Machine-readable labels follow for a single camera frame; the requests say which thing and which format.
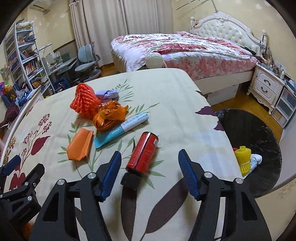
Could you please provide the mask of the yellow foam fruit net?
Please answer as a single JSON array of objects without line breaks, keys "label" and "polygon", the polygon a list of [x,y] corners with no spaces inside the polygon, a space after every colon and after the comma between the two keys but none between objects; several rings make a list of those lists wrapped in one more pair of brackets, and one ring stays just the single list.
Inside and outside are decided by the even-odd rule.
[{"label": "yellow foam fruit net", "polygon": [[245,146],[240,146],[239,149],[234,151],[234,154],[236,156],[241,174],[244,177],[249,173],[251,169],[251,149]]}]

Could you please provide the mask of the red foam fruit net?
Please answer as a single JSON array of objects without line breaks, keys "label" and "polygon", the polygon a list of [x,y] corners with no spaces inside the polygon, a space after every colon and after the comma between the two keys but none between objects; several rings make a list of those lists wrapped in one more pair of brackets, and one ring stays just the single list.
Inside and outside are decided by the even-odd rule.
[{"label": "red foam fruit net", "polygon": [[95,95],[92,87],[86,83],[79,83],[76,86],[75,97],[70,108],[76,111],[81,117],[93,120],[99,112],[102,101]]}]

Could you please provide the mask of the red cylindrical can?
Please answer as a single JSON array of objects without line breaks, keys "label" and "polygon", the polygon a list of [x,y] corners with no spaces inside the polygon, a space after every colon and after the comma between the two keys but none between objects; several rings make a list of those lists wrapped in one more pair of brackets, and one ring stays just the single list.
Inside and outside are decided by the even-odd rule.
[{"label": "red cylindrical can", "polygon": [[142,177],[144,177],[151,164],[158,144],[158,137],[151,132],[143,132],[138,140],[132,155],[126,164],[126,173],[123,175],[121,185],[137,190]]}]

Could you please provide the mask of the black trash bag bin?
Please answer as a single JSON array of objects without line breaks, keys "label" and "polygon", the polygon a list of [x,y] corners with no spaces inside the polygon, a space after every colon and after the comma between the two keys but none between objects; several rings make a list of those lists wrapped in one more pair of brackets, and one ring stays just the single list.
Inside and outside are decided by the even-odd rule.
[{"label": "black trash bag bin", "polygon": [[272,130],[257,116],[240,109],[216,111],[218,119],[234,148],[245,146],[262,156],[245,182],[255,198],[266,195],[280,177],[282,155]]}]

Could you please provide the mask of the orange folded paper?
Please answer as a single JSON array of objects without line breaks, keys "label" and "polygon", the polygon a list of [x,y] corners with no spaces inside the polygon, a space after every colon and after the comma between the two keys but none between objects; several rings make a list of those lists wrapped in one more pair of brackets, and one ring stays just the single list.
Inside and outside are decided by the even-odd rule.
[{"label": "orange folded paper", "polygon": [[88,157],[93,139],[93,131],[81,128],[66,149],[68,159],[82,161]]}]

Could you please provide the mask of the floral bedspread table cover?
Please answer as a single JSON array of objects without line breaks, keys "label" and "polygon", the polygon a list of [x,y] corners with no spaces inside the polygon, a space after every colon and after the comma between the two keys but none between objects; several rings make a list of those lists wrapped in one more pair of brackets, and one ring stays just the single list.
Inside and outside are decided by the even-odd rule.
[{"label": "floral bedspread table cover", "polygon": [[[70,108],[75,88],[48,97],[25,112],[8,146],[7,160],[21,164],[6,180],[5,190],[17,188],[36,166],[45,173],[36,188],[40,203],[58,179],[76,181],[108,162],[115,151],[121,168],[110,197],[101,210],[113,240],[188,240],[200,203],[186,190],[178,164],[185,149],[191,160],[220,179],[232,181],[241,173],[233,149],[210,104],[186,72],[179,69],[142,70],[89,82],[95,91],[117,89],[127,116],[147,113],[149,119],[102,148],[91,147],[80,162],[68,159],[66,149],[82,128],[95,131],[92,121]],[[157,149],[137,198],[122,196],[121,180],[133,145],[143,132],[158,136]]]}]

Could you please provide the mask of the teal white tube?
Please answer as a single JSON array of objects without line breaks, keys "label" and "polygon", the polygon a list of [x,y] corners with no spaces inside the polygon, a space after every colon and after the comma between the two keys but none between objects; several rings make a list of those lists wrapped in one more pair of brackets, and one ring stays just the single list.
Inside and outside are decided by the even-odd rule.
[{"label": "teal white tube", "polygon": [[94,139],[94,146],[96,149],[101,148],[103,145],[109,143],[117,137],[120,137],[124,133],[127,133],[129,130],[135,128],[141,123],[149,119],[148,113],[139,113],[137,115],[128,118],[126,121],[112,128],[111,130],[101,133]]}]

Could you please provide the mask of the orange crumpled ribbon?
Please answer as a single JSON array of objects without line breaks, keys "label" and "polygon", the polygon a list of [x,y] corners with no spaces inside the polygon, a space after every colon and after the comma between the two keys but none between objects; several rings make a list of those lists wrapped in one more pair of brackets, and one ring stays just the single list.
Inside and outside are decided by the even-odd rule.
[{"label": "orange crumpled ribbon", "polygon": [[128,108],[114,100],[104,103],[93,118],[93,125],[99,132],[107,132],[125,121]]}]

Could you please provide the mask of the study desk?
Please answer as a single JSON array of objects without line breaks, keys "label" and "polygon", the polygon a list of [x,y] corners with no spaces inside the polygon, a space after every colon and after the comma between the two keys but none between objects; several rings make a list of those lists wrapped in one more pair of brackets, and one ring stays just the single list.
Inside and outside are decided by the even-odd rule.
[{"label": "study desk", "polygon": [[[69,79],[69,74],[68,71],[77,63],[78,59],[77,57],[72,58],[62,64],[60,64],[58,67],[52,67],[50,68],[46,58],[42,57],[41,58],[44,70],[46,72],[46,74],[49,77],[50,82],[52,83],[53,87],[55,90],[60,89],[60,82],[66,82]],[[56,76],[62,75],[64,74],[66,75],[66,78],[61,78],[61,79],[56,79]]]}]

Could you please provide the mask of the purple crumpled cloth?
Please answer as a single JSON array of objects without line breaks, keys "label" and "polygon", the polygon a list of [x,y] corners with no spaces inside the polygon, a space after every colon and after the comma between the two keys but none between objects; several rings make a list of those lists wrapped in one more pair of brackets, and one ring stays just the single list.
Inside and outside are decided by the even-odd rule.
[{"label": "purple crumpled cloth", "polygon": [[107,103],[112,100],[116,100],[119,96],[118,90],[111,89],[111,90],[99,90],[95,92],[95,95],[98,99],[102,101],[102,103]]}]

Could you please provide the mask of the white bookshelf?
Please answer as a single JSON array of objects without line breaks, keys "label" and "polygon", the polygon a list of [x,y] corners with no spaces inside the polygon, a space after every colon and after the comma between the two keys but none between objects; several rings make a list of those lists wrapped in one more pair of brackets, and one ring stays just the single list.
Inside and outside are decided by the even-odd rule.
[{"label": "white bookshelf", "polygon": [[14,84],[28,90],[39,89],[43,97],[55,94],[40,56],[33,21],[14,23],[4,37],[4,55]]}]

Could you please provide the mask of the plastic drawer unit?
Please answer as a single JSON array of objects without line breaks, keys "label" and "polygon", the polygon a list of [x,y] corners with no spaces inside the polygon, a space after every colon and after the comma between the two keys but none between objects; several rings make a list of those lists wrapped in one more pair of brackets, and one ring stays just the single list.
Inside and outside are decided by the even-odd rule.
[{"label": "plastic drawer unit", "polygon": [[295,104],[296,99],[294,92],[285,86],[271,113],[271,116],[282,128],[285,128],[295,112]]}]

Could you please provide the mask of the grey desk chair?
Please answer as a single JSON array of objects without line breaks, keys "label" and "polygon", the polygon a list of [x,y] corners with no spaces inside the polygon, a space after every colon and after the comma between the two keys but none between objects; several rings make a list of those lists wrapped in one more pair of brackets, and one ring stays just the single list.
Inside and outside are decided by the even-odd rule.
[{"label": "grey desk chair", "polygon": [[93,47],[94,42],[91,42],[78,50],[78,60],[81,64],[75,68],[75,72],[82,74],[78,79],[80,83],[91,81],[101,75],[98,64],[100,56],[95,54]]}]

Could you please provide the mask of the white nightstand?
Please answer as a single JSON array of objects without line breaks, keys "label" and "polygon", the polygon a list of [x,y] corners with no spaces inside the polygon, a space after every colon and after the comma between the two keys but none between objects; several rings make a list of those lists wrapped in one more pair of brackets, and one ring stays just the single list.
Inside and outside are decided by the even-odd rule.
[{"label": "white nightstand", "polygon": [[260,104],[268,108],[271,115],[284,85],[285,82],[275,73],[257,62],[247,95],[252,94]]}]

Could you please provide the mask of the bed with floral quilt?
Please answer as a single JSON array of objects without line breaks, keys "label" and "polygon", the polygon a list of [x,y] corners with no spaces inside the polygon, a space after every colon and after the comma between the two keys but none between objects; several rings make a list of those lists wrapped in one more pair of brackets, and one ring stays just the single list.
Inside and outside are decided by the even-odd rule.
[{"label": "bed with floral quilt", "polygon": [[120,72],[148,69],[146,56],[159,53],[167,68],[185,71],[203,95],[227,92],[248,82],[258,62],[250,51],[229,40],[184,31],[119,36],[111,41],[111,52]]}]

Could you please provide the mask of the white round bedpost knob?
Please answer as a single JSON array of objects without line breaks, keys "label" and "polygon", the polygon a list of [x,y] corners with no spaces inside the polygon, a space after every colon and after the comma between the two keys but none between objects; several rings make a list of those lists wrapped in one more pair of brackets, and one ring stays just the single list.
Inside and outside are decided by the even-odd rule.
[{"label": "white round bedpost knob", "polygon": [[145,65],[148,69],[167,68],[167,65],[159,53],[149,53],[145,58]]}]

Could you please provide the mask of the beige curtains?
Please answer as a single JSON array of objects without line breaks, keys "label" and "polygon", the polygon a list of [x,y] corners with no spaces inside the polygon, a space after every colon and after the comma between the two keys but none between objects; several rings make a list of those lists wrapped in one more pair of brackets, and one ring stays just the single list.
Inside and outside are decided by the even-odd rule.
[{"label": "beige curtains", "polygon": [[69,1],[69,7],[77,47],[94,43],[100,65],[113,62],[116,37],[173,31],[171,1]]}]

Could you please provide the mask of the white tufted headboard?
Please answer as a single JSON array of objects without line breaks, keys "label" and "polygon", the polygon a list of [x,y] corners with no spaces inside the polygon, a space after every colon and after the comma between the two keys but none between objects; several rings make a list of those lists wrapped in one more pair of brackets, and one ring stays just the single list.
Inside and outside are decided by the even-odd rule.
[{"label": "white tufted headboard", "polygon": [[242,47],[260,53],[260,39],[256,38],[251,29],[236,18],[218,11],[203,19],[190,18],[190,33],[200,37],[217,37],[229,40]]}]

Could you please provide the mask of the wall air conditioner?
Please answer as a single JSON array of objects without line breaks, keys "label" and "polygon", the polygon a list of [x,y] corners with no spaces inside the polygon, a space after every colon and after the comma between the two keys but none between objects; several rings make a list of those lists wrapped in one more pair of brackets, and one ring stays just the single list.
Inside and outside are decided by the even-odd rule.
[{"label": "wall air conditioner", "polygon": [[55,2],[56,0],[34,0],[30,5],[29,8],[35,9],[41,12],[48,12],[49,7]]}]

